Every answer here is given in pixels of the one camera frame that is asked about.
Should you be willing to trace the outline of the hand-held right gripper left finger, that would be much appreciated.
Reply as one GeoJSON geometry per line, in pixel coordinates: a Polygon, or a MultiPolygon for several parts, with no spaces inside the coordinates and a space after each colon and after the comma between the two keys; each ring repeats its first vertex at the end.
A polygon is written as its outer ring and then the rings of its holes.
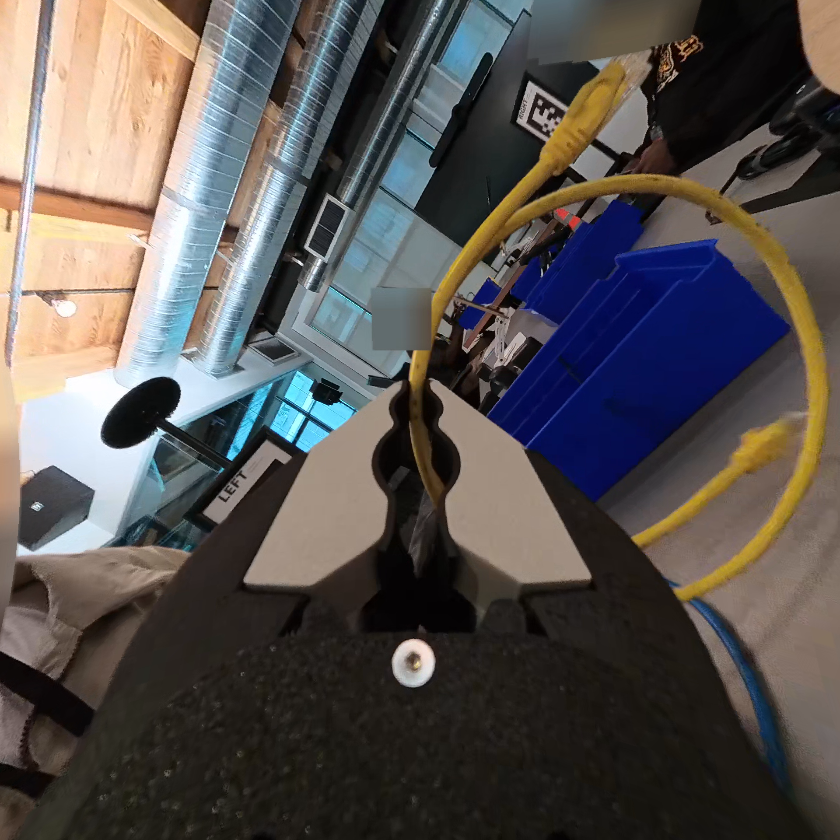
{"type": "Polygon", "coordinates": [[[246,590],[305,596],[350,625],[376,607],[410,613],[413,562],[393,479],[407,468],[408,383],[399,381],[309,450],[248,567],[246,590]]]}

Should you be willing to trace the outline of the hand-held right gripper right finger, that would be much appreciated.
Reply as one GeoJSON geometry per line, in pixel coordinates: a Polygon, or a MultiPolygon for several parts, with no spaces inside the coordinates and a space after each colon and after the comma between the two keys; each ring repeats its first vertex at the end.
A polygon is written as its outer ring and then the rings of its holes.
{"type": "Polygon", "coordinates": [[[427,399],[449,472],[440,502],[421,509],[421,624],[478,625],[494,602],[590,586],[526,449],[444,386],[427,399]]]}

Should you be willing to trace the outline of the white machine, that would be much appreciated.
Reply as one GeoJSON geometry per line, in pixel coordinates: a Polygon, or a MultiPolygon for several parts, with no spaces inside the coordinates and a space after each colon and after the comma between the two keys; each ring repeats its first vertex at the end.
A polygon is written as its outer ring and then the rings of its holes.
{"type": "Polygon", "coordinates": [[[515,312],[507,320],[494,319],[488,329],[476,339],[464,342],[467,353],[467,373],[458,385],[458,392],[483,396],[490,387],[490,378],[497,369],[512,362],[514,355],[530,340],[545,344],[557,325],[534,311],[515,312]]]}

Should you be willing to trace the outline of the large blue plastic bin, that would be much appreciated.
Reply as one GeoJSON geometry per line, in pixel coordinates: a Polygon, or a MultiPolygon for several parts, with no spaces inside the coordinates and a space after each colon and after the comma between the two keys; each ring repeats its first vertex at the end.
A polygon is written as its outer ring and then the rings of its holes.
{"type": "Polygon", "coordinates": [[[715,239],[550,279],[551,337],[489,419],[598,501],[790,327],[715,239]]]}

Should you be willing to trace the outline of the black round disc stand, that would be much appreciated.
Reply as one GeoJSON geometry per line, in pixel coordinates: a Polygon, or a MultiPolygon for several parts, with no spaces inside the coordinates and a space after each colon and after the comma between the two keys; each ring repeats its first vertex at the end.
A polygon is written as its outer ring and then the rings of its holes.
{"type": "Polygon", "coordinates": [[[220,469],[229,468],[230,460],[170,421],[181,394],[181,387],[171,377],[155,377],[136,385],[113,405],[104,418],[101,442],[112,449],[126,449],[161,432],[192,449],[208,463],[220,469]]]}

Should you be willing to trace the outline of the small blue plastic bin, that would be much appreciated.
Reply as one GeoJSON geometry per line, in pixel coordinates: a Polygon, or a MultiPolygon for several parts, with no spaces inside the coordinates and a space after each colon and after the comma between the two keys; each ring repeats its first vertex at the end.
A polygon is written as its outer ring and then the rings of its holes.
{"type": "MultiPolygon", "coordinates": [[[[478,290],[460,293],[459,295],[467,301],[471,301],[481,307],[488,308],[494,305],[494,301],[500,290],[501,288],[493,279],[486,278],[478,290]]],[[[466,305],[458,319],[458,324],[465,331],[469,331],[474,329],[481,319],[485,317],[485,315],[487,315],[487,312],[485,312],[484,309],[466,305]]]]}

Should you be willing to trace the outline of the person's beige jacket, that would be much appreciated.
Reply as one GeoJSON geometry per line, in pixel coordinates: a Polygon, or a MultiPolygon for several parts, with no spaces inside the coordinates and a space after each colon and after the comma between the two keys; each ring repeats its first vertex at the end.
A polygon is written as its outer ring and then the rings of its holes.
{"type": "Polygon", "coordinates": [[[188,553],[161,547],[30,554],[2,624],[2,838],[59,778],[120,660],[188,553]]]}

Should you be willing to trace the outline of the black box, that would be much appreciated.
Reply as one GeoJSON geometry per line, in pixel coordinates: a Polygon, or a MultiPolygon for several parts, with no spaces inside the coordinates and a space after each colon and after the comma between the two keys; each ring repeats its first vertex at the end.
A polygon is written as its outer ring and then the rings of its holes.
{"type": "Polygon", "coordinates": [[[55,465],[36,472],[20,489],[18,545],[42,549],[84,522],[95,490],[55,465]]]}

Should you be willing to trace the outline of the white vent grille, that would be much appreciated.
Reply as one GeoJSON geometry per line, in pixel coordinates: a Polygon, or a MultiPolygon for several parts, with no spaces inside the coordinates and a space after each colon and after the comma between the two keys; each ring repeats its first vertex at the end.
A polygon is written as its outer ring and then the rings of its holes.
{"type": "Polygon", "coordinates": [[[353,215],[353,209],[343,204],[337,197],[325,195],[303,242],[304,250],[310,256],[328,264],[353,215]]]}

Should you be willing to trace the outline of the black monitor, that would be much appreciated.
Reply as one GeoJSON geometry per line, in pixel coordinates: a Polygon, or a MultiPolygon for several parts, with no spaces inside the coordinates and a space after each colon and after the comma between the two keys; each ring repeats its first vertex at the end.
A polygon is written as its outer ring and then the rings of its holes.
{"type": "Polygon", "coordinates": [[[525,73],[567,107],[598,70],[590,62],[541,66],[528,58],[532,17],[520,15],[495,58],[465,128],[414,207],[439,233],[465,245],[501,199],[537,163],[543,143],[511,124],[525,73]]]}

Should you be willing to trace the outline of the printed tag sign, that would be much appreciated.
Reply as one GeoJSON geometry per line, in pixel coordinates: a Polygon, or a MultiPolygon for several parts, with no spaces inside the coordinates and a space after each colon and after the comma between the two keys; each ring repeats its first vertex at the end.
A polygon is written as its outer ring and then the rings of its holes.
{"type": "Polygon", "coordinates": [[[565,116],[567,106],[525,73],[511,114],[511,124],[545,144],[565,116]]]}

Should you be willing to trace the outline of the black webcam bar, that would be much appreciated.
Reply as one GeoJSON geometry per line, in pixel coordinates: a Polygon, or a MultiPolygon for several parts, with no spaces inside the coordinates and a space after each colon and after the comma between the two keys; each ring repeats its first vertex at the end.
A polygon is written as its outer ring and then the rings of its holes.
{"type": "Polygon", "coordinates": [[[482,56],[460,99],[452,108],[449,120],[429,157],[428,164],[432,169],[436,169],[443,162],[452,143],[465,128],[480,91],[491,73],[493,60],[490,52],[482,56]]]}

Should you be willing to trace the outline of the black computer mouse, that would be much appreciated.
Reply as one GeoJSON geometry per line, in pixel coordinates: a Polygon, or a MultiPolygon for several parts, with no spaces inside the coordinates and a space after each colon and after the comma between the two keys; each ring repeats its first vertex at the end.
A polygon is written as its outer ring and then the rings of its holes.
{"type": "Polygon", "coordinates": [[[783,166],[785,155],[786,152],[779,143],[760,147],[740,160],[735,176],[741,181],[751,181],[783,166]]]}

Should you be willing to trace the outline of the grey metal conduit pipe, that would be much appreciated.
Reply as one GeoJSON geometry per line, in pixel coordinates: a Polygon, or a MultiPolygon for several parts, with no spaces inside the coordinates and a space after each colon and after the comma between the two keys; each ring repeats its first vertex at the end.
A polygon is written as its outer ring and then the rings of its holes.
{"type": "Polygon", "coordinates": [[[23,176],[19,187],[17,226],[9,283],[7,325],[3,348],[4,361],[9,369],[12,368],[14,363],[18,316],[24,290],[26,248],[35,201],[39,138],[43,120],[44,97],[49,72],[49,55],[55,13],[55,1],[41,1],[39,3],[33,76],[28,101],[23,176]]]}

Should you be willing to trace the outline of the black device with screen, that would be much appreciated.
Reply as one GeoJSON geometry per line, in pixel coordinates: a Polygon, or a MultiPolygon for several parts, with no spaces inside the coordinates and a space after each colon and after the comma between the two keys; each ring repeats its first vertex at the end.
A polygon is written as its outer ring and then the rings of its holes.
{"type": "Polygon", "coordinates": [[[769,131],[777,137],[774,145],[791,159],[811,150],[838,156],[838,94],[809,77],[778,107],[769,131]]]}

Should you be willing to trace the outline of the silver air duct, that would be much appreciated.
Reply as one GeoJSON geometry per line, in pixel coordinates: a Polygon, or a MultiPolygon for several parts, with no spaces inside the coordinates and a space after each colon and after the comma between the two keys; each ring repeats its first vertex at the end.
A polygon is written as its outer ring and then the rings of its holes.
{"type": "Polygon", "coordinates": [[[458,5],[456,1],[424,2],[409,28],[338,190],[324,197],[322,210],[342,209],[343,215],[332,223],[329,247],[322,253],[310,251],[298,278],[306,291],[320,291],[345,255],[404,134],[407,115],[458,5]]]}
{"type": "Polygon", "coordinates": [[[114,379],[177,365],[300,1],[213,1],[185,96],[114,379]]]}
{"type": "Polygon", "coordinates": [[[316,14],[193,356],[205,375],[238,361],[382,6],[330,1],[316,14]]]}

